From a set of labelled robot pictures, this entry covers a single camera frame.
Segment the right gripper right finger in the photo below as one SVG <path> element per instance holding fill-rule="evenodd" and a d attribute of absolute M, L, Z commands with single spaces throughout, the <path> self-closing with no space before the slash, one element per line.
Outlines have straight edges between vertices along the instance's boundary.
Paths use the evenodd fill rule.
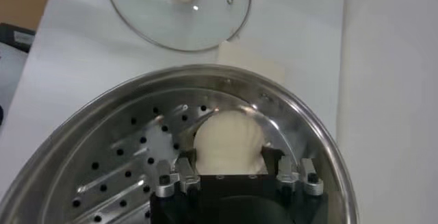
<path fill-rule="evenodd" d="M 295 192 L 299 185 L 306 195 L 320 197 L 324 193 L 324 181 L 317 174 L 313 160 L 302 158 L 296 166 L 292 157 L 285 155 L 280 149 L 263 147 L 261 150 L 266 173 L 274 175 L 279 188 L 289 188 Z"/>

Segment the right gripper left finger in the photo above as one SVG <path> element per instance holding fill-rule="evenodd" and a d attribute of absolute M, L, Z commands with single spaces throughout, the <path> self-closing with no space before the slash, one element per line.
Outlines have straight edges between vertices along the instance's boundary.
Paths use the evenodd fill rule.
<path fill-rule="evenodd" d="M 155 196 L 169 198 L 179 190 L 185 195 L 201 190 L 201 177 L 196 171 L 196 150 L 183 151 L 174 162 L 160 160 L 156 166 Z"/>

